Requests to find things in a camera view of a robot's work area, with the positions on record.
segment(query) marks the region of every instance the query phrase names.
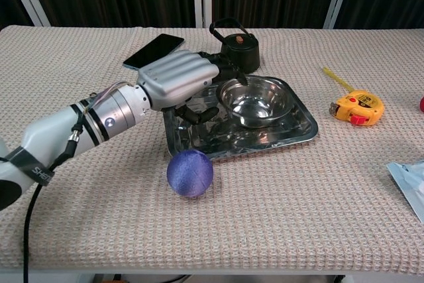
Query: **tape measure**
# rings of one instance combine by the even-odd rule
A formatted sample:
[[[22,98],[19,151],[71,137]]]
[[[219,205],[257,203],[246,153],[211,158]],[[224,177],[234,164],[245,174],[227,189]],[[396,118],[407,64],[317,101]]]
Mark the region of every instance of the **tape measure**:
[[[380,98],[363,89],[354,89],[327,67],[323,71],[349,91],[349,94],[331,104],[329,111],[332,116],[353,125],[370,126],[377,123],[384,112],[384,104]]]

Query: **table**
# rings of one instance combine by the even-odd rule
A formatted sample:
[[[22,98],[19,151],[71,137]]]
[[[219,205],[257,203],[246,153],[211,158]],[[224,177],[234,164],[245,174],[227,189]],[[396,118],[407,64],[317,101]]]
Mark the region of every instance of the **table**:
[[[185,199],[167,184],[163,118],[151,112],[57,169],[32,215],[31,268],[424,274],[424,225],[386,169],[423,156],[424,30],[250,31],[257,74],[288,82],[318,122],[317,138],[215,162],[207,193]],[[206,29],[3,29],[0,136],[9,149],[32,121],[134,82],[122,61],[162,32],[192,51],[220,49]],[[329,115],[346,91],[323,66],[381,97],[376,126]],[[33,191],[0,212],[0,268],[22,266]]]

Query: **phone screen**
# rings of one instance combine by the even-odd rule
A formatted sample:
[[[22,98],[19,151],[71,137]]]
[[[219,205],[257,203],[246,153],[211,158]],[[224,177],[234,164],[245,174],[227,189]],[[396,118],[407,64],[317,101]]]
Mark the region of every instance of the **phone screen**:
[[[130,69],[139,69],[152,63],[174,51],[184,42],[183,38],[171,36],[169,34],[159,34],[146,46],[134,53],[124,61],[124,66]]]

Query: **red object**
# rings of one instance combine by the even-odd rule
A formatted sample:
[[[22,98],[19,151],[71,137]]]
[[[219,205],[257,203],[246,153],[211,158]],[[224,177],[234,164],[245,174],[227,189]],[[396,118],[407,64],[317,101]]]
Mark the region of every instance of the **red object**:
[[[365,123],[366,117],[365,116],[360,116],[360,115],[352,115],[352,117],[350,118],[350,122],[353,125],[362,125]]]

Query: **stainless steel tray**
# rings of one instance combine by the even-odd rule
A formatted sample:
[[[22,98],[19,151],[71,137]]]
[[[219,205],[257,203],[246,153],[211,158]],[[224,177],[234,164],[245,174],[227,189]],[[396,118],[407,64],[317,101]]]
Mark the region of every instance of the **stainless steel tray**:
[[[286,82],[277,78],[268,79],[278,82],[291,95],[293,108],[290,114],[272,127],[246,129],[227,117],[227,112],[219,104],[215,94],[218,84],[211,85],[187,103],[194,111],[218,107],[219,113],[211,121],[190,125],[187,121],[175,117],[173,111],[165,112],[165,131],[170,154],[174,156],[183,150],[197,149],[211,160],[216,160],[313,139],[318,133],[318,124],[310,112]]]

